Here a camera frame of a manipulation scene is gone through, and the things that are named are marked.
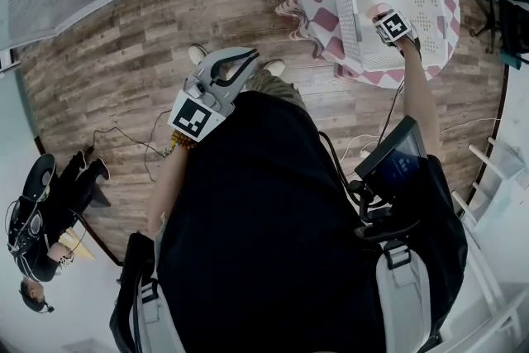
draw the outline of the backpack strap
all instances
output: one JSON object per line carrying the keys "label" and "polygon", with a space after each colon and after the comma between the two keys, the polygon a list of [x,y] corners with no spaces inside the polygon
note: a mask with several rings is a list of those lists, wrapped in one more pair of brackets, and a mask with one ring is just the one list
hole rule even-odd
{"label": "backpack strap", "polygon": [[387,353],[418,351],[431,332],[430,282],[421,257],[401,241],[380,243],[376,267]]}
{"label": "backpack strap", "polygon": [[164,291],[158,284],[160,243],[166,224],[167,220],[162,216],[162,227],[155,235],[154,272],[147,285],[143,286],[142,276],[136,281],[136,301],[129,314],[132,338],[136,344],[140,344],[139,351],[143,353],[185,353],[180,336],[174,327]]}

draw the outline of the cable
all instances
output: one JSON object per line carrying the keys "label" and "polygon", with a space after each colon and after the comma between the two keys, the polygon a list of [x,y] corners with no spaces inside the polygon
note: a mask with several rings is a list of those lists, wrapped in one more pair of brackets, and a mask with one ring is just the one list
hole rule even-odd
{"label": "cable", "polygon": [[444,134],[447,131],[454,130],[455,128],[459,128],[460,126],[465,126],[468,124],[472,124],[474,122],[480,122],[480,121],[501,121],[502,118],[480,118],[480,119],[473,119],[472,121],[465,122],[464,124],[458,124],[451,126],[449,128],[446,128],[445,130],[441,131],[439,134]]}
{"label": "cable", "polygon": [[70,254],[71,254],[71,253],[74,253],[74,252],[75,252],[75,250],[76,250],[76,249],[79,247],[79,245],[81,244],[81,241],[83,241],[84,236],[86,236],[86,221],[85,221],[85,219],[84,219],[81,215],[79,215],[76,211],[73,211],[72,209],[70,209],[69,211],[72,212],[74,215],[77,215],[77,217],[79,218],[79,220],[83,223],[83,227],[84,227],[84,234],[83,234],[83,236],[80,238],[79,243],[77,243],[77,245],[74,247],[74,249],[70,251]]}
{"label": "cable", "polygon": [[343,161],[343,159],[346,157],[347,155],[347,152],[349,151],[349,147],[350,147],[350,144],[355,141],[357,138],[361,138],[361,137],[371,137],[371,138],[379,138],[379,136],[371,136],[370,134],[361,134],[360,136],[356,136],[356,137],[353,137],[349,140],[349,143],[347,143],[347,147],[346,147],[346,152],[344,153],[344,155],[341,157],[340,159],[340,163]]}
{"label": "cable", "polygon": [[13,247],[16,247],[17,244],[18,244],[18,239],[20,238],[20,235],[22,234],[22,232],[26,229],[26,227],[28,226],[28,224],[30,223],[31,219],[33,218],[33,213],[35,212],[36,210],[36,207],[38,206],[38,202],[35,202],[35,206],[33,207],[33,210],[31,211],[30,213],[30,216],[27,218],[26,222],[24,223],[24,225],[22,226],[22,228],[20,229],[20,231],[18,232],[17,234],[17,238],[15,239],[15,242],[13,243]]}
{"label": "cable", "polygon": [[112,132],[114,130],[118,130],[122,135],[124,135],[126,138],[128,138],[133,143],[136,143],[137,145],[144,145],[145,146],[145,153],[143,154],[143,165],[145,166],[145,170],[147,171],[147,174],[149,175],[150,181],[155,183],[156,181],[152,178],[152,175],[150,174],[149,168],[147,167],[147,151],[149,149],[151,149],[157,155],[165,158],[165,155],[163,153],[160,153],[159,151],[157,151],[157,149],[151,147],[150,143],[152,142],[152,136],[155,134],[155,129],[156,129],[156,125],[158,125],[158,121],[160,120],[162,115],[164,115],[165,113],[169,113],[171,111],[172,111],[172,109],[169,109],[168,111],[163,111],[160,115],[158,115],[158,117],[156,118],[156,121],[155,121],[155,125],[153,126],[152,131],[150,132],[149,141],[147,141],[146,143],[144,143],[143,141],[134,140],[132,137],[130,137],[127,134],[125,134],[118,126],[113,126],[110,130],[107,130],[107,131],[94,130],[93,135],[92,135],[92,145],[88,149],[89,150],[93,149],[93,147],[95,146],[95,144],[96,144],[96,133],[107,134],[107,133]]}
{"label": "cable", "polygon": [[340,161],[338,160],[338,156],[336,154],[336,150],[334,150],[334,146],[332,145],[331,139],[325,132],[319,131],[318,134],[322,136],[329,145],[331,149],[332,159],[334,160],[334,165],[336,167],[336,170],[338,171],[338,176],[340,177],[341,183],[344,185],[345,188],[347,188],[347,178],[344,174],[344,170],[341,168]]}
{"label": "cable", "polygon": [[150,174],[149,168],[147,168],[147,150],[148,149],[152,149],[152,147],[150,147],[149,144],[152,141],[152,136],[155,134],[155,129],[156,129],[156,126],[158,125],[158,121],[160,120],[162,115],[164,115],[165,113],[169,113],[171,111],[172,111],[172,109],[169,109],[168,111],[163,111],[156,118],[155,125],[152,127],[152,131],[150,132],[149,141],[147,141],[147,144],[146,144],[145,153],[143,154],[143,165],[145,166],[145,170],[147,171],[147,174],[149,174],[150,181],[152,181],[153,183],[155,183],[156,181],[152,178],[152,175]]}
{"label": "cable", "polygon": [[391,105],[391,109],[389,109],[388,119],[386,119],[384,128],[382,129],[382,132],[380,133],[379,143],[377,145],[379,145],[382,139],[384,138],[384,133],[386,132],[386,129],[388,128],[389,121],[391,120],[391,116],[393,115],[393,110],[395,109],[395,104],[397,103],[397,100],[403,91],[404,91],[404,80],[400,83],[400,85],[397,88],[397,94],[395,94],[395,98],[393,99],[393,104]]}
{"label": "cable", "polygon": [[126,138],[128,138],[130,141],[136,143],[137,145],[144,145],[145,147],[147,147],[148,149],[151,149],[152,151],[154,151],[155,153],[157,153],[158,155],[160,155],[161,157],[165,157],[163,153],[159,153],[159,151],[157,151],[156,149],[154,149],[153,147],[150,147],[149,145],[147,145],[146,143],[144,143],[143,141],[138,141],[138,140],[134,140],[132,137],[128,136],[127,134],[125,134],[119,127],[117,126],[113,126],[110,130],[107,130],[107,131],[101,131],[101,130],[94,130],[93,131],[93,141],[92,141],[92,145],[90,147],[94,147],[95,146],[95,140],[96,140],[96,132],[98,132],[99,134],[107,134],[111,131],[114,131],[114,130],[118,130],[122,135],[124,135]]}
{"label": "cable", "polygon": [[[501,118],[479,118],[479,119],[473,119],[473,120],[471,120],[471,121],[464,122],[464,123],[462,123],[462,124],[457,124],[457,125],[454,125],[454,126],[450,126],[450,127],[446,128],[445,130],[441,131],[439,134],[441,135],[441,134],[444,134],[445,132],[448,132],[448,131],[454,130],[455,128],[460,128],[461,126],[467,126],[467,125],[469,125],[469,124],[473,124],[473,123],[475,123],[475,122],[481,122],[481,121],[501,121]],[[370,142],[367,143],[364,147],[362,147],[362,148],[360,149],[360,153],[359,153],[359,155],[362,154],[362,152],[365,150],[365,148],[366,148],[368,145],[372,145],[372,144],[374,144],[375,142],[376,142],[376,141],[370,141]],[[355,173],[355,171],[353,171],[353,172],[347,174],[347,175],[346,175],[346,178],[349,177],[350,175],[354,174],[354,173]]]}
{"label": "cable", "polygon": [[6,216],[3,218],[3,227],[6,230],[6,236],[7,237],[9,237],[9,231],[7,230],[7,214],[9,213],[9,208],[11,207],[11,205],[13,205],[16,202],[18,202],[18,199],[17,200],[13,200],[11,203],[9,203],[9,206],[7,206],[7,209],[6,209]]}

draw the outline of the bracelet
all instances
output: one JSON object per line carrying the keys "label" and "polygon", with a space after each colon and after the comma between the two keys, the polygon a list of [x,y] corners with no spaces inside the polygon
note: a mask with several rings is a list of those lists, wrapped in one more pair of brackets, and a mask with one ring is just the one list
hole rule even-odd
{"label": "bracelet", "polygon": [[179,131],[173,131],[173,134],[171,135],[171,151],[173,151],[175,147],[194,149],[197,147],[197,142]]}

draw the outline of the white shoe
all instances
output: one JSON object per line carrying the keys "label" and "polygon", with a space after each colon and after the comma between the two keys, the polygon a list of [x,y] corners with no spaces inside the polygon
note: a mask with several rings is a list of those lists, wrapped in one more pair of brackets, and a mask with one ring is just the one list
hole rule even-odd
{"label": "white shoe", "polygon": [[200,64],[207,56],[207,50],[200,45],[191,45],[188,50],[189,58],[195,65]]}
{"label": "white shoe", "polygon": [[105,161],[101,157],[98,157],[94,162],[96,162],[96,166],[98,166],[101,170],[100,175],[105,178],[106,181],[108,181],[110,179],[110,171],[108,170]]}
{"label": "white shoe", "polygon": [[83,166],[80,168],[81,170],[86,169],[86,156],[84,155],[84,152],[82,150],[78,151],[76,156],[81,154],[81,159],[83,160]]}
{"label": "white shoe", "polygon": [[280,77],[287,66],[281,59],[271,60],[264,66],[274,77]]}

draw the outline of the white plastic basket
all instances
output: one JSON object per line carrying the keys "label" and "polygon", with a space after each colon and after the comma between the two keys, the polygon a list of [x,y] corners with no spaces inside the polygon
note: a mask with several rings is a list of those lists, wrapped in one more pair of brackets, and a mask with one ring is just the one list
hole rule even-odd
{"label": "white plastic basket", "polygon": [[366,71],[404,67],[397,49],[385,45],[367,11],[380,3],[399,10],[417,29],[422,65],[443,67],[448,61],[446,19],[443,0],[337,0],[341,38],[348,58]]}

